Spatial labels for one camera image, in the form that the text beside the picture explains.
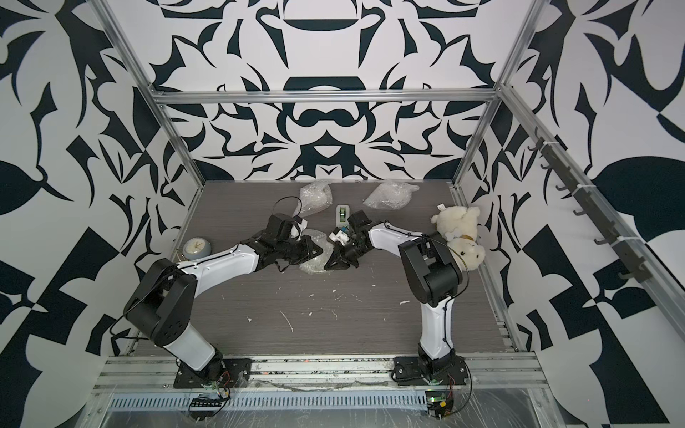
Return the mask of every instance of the black and white patterned wall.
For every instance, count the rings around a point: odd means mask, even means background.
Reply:
[[[173,105],[205,179],[451,179],[483,101]]]
[[[492,88],[530,0],[117,0],[159,90]],[[451,179],[482,103],[174,106],[206,179]]]
[[[54,427],[196,185],[84,0],[2,2],[0,111],[0,425]]]
[[[553,0],[513,81],[681,283],[684,6]],[[515,329],[571,426],[682,426],[685,344],[529,146],[502,107],[462,183]]]
[[[493,86],[531,0],[116,0],[159,89]]]

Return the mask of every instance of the wood grain floor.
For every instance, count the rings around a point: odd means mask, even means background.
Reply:
[[[274,201],[299,194],[299,183],[208,183],[184,239],[201,236],[213,252],[231,248],[265,227]],[[364,209],[371,219],[389,220],[414,231],[434,231],[436,205],[452,205],[446,183],[420,183],[409,205],[396,211],[364,207],[374,183],[334,183],[327,210],[307,217],[310,229],[335,228],[338,204]],[[292,214],[295,202],[277,211]],[[307,275],[297,266],[275,266],[237,277],[203,293],[192,309],[193,325],[225,354],[415,353],[421,337],[421,307],[412,295],[401,261],[372,251],[350,268]],[[460,352],[504,351],[502,337],[477,272],[453,310],[453,340]],[[168,355],[140,341],[136,355]]]

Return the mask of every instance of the plastic bag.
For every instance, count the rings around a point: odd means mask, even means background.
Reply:
[[[314,244],[319,245],[322,248],[323,253],[311,260],[308,260],[307,262],[300,264],[300,269],[310,275],[315,273],[324,273],[325,270],[323,267],[326,265],[328,259],[331,258],[331,254],[333,253],[333,244],[328,242],[326,235],[318,230],[306,229],[304,232],[302,232],[302,234],[311,236]]]
[[[331,193],[330,186],[328,186],[330,183],[328,180],[317,180],[300,188],[300,199],[302,200],[300,217],[316,214],[331,206],[333,194]],[[292,215],[297,214],[297,211],[298,209],[295,208],[295,212]]]
[[[399,210],[412,200],[412,192],[418,189],[418,186],[402,181],[381,183],[366,198],[364,205],[377,210]]]

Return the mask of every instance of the teddy bear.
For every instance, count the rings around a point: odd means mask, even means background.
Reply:
[[[478,207],[448,207],[431,218],[447,246],[454,250],[466,263],[466,269],[475,270],[485,258],[485,248],[476,243],[478,235]],[[464,269],[464,262],[454,255],[457,265]]]

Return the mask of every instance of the clock face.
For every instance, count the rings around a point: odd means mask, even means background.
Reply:
[[[186,242],[186,246],[184,247],[184,251],[187,254],[198,254],[200,251],[202,251],[206,246],[206,242],[204,239],[200,238],[193,238]]]

